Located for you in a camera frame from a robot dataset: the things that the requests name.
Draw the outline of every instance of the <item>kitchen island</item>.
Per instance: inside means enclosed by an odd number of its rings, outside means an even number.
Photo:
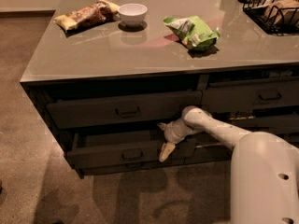
[[[97,0],[62,0],[54,17]],[[21,85],[80,176],[217,161],[230,151],[202,133],[164,163],[158,122],[186,105],[251,130],[298,142],[299,36],[268,35],[237,0],[109,0],[148,7],[142,26],[119,17],[79,33],[51,22]],[[197,15],[221,34],[187,50],[165,16]]]

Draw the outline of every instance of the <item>white bowl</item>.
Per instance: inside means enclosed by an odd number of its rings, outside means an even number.
[[[146,18],[148,8],[141,4],[125,4],[119,7],[121,20],[127,26],[139,26]]]

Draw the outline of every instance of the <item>screw hole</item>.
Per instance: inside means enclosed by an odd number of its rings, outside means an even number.
[[[284,217],[282,220],[283,220],[286,224],[293,224],[293,223],[294,223],[294,222],[293,222],[293,219],[288,218],[288,217]]]
[[[289,176],[288,175],[285,175],[285,174],[279,174],[278,175],[281,179],[283,180],[289,180]]]

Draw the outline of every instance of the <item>gray countertop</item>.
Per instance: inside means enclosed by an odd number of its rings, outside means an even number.
[[[54,17],[97,0],[62,0]],[[299,36],[266,34],[237,0],[109,0],[142,3],[144,29],[127,31],[118,17],[67,37],[51,22],[21,82],[73,78],[118,78],[162,73],[205,73],[252,66],[299,64]],[[221,37],[206,52],[188,52],[163,24],[165,16],[197,15]]]

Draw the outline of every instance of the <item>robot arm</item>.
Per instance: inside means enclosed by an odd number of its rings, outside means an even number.
[[[299,223],[298,148],[271,133],[252,133],[215,120],[196,106],[160,127],[167,141],[160,161],[187,135],[202,131],[233,150],[231,224]]]
[[[181,118],[168,124],[159,124],[164,130],[166,143],[163,145],[159,160],[165,161],[170,153],[187,135],[207,132],[215,139],[233,149],[240,139],[250,132],[234,125],[213,119],[203,109],[188,106],[182,111]]]

